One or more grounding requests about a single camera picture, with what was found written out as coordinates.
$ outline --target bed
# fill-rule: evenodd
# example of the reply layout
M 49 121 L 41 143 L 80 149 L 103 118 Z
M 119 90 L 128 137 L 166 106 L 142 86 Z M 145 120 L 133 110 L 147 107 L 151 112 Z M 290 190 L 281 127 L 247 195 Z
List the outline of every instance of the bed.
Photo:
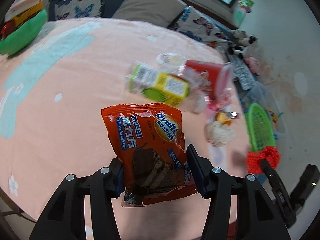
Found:
M 0 57 L 0 187 L 34 219 L 63 178 L 93 174 L 114 154 L 100 111 L 149 101 L 125 91 L 125 74 L 135 60 L 157 66 L 163 52 L 222 63 L 218 51 L 180 33 L 149 23 L 105 18 L 47 22 L 15 57 Z M 241 107 L 232 87 L 233 111 Z M 183 112 L 186 142 L 230 175 L 246 174 L 249 141 L 243 118 L 236 139 L 223 148 L 206 142 L 205 114 Z M 199 194 L 152 204 L 121 207 L 113 200 L 121 239 L 195 239 L 201 235 L 209 200 Z M 87 237 L 92 234 L 86 201 Z M 236 220 L 232 199 L 230 222 Z

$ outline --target metal bolt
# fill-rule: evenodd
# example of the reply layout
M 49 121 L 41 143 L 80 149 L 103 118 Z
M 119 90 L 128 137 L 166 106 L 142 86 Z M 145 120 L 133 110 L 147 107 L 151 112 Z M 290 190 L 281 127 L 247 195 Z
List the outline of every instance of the metal bolt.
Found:
M 219 167 L 213 167 L 212 168 L 212 172 L 214 173 L 220 173 L 221 172 L 221 169 Z
M 250 180 L 250 181 L 254 181 L 256 179 L 256 177 L 254 175 L 252 175 L 252 174 L 249 174 L 247 176 L 247 179 Z
M 110 169 L 108 168 L 108 167 L 104 167 L 104 168 L 102 168 L 101 170 L 100 170 L 100 172 L 102 173 L 102 174 L 106 174 L 106 173 L 108 173 L 110 171 Z
M 66 176 L 67 181 L 72 181 L 74 178 L 75 176 L 73 174 L 69 174 L 68 176 Z

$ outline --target green basket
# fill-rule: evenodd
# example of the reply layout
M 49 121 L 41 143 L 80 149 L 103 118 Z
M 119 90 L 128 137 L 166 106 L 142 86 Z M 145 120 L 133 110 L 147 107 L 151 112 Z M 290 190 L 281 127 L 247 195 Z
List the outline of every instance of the green basket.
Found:
M 260 105 L 251 104 L 245 117 L 253 152 L 276 146 L 271 121 Z

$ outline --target orange snack wrapper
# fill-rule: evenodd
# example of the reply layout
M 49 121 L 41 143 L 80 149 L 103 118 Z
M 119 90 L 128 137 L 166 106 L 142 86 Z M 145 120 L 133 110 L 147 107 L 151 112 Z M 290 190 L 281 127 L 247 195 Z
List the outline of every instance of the orange snack wrapper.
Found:
M 101 111 L 124 165 L 123 206 L 143 206 L 196 193 L 184 151 L 181 111 L 162 103 L 124 104 Z

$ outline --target red crocheted item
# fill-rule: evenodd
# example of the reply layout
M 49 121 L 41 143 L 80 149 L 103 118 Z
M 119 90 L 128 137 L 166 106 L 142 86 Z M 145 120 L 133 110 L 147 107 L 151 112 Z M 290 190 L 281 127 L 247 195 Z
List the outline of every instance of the red crocheted item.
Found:
M 266 146 L 258 153 L 248 152 L 246 162 L 248 166 L 248 173 L 262 174 L 263 170 L 260 168 L 260 161 L 266 159 L 270 166 L 275 169 L 280 162 L 280 154 L 273 146 Z

